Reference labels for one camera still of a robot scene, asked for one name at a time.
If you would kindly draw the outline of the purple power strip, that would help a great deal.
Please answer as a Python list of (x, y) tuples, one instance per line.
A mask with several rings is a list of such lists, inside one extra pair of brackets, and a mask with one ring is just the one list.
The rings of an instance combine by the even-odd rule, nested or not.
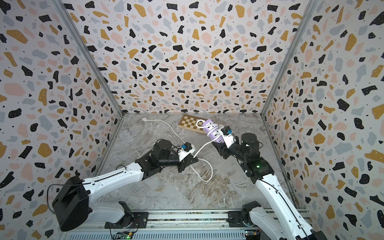
[(219, 143), (219, 144), (223, 144), (225, 142), (223, 137), (223, 132), (222, 132), (223, 128), (224, 128), (223, 125), (215, 124), (210, 119), (204, 121), (204, 123), (201, 126), (201, 129), (204, 130), (204, 132), (212, 140), (212, 142)]

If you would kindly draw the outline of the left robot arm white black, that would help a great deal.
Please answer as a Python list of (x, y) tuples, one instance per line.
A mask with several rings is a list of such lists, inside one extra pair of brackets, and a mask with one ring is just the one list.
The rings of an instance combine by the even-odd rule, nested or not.
[(188, 142), (176, 147), (160, 139), (150, 151), (127, 166), (93, 178), (69, 178), (52, 202), (60, 230), (68, 232), (91, 222), (106, 223), (110, 228), (128, 227), (134, 223), (134, 214), (125, 202), (109, 206), (95, 201), (121, 187), (144, 181), (165, 167), (177, 167), (179, 173), (183, 172), (198, 162), (193, 155), (195, 150)]

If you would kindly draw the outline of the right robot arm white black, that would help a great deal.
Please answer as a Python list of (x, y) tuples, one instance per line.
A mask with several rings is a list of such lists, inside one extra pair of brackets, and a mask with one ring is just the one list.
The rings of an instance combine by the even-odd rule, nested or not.
[(316, 232), (302, 217), (284, 192), (273, 168), (261, 157), (257, 136), (245, 133), (235, 138), (232, 131), (208, 135), (213, 146), (224, 159), (232, 156), (239, 161), (245, 175), (261, 191), (276, 214), (272, 218), (256, 201), (243, 205), (242, 219), (246, 225), (261, 228), (271, 240), (325, 240), (323, 232)]

